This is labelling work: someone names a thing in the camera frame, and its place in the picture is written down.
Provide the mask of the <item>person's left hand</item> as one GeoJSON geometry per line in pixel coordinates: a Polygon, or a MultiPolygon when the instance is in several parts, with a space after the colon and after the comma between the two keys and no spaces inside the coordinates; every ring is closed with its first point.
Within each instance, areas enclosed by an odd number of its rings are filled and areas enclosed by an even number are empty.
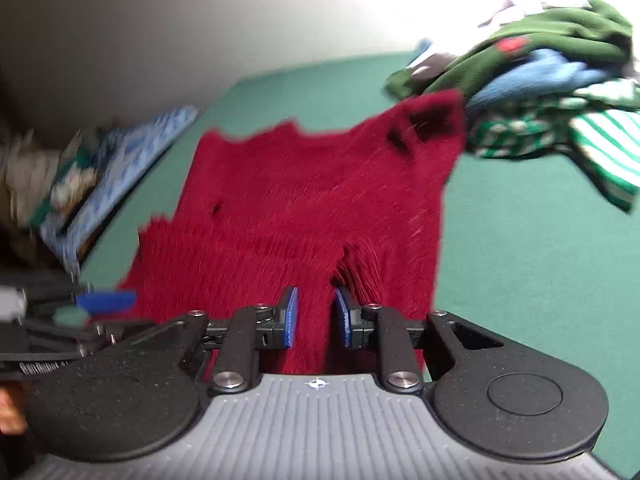
{"type": "Polygon", "coordinates": [[[20,384],[0,389],[0,431],[7,436],[19,436],[27,429],[24,415],[25,390],[20,384]]]}

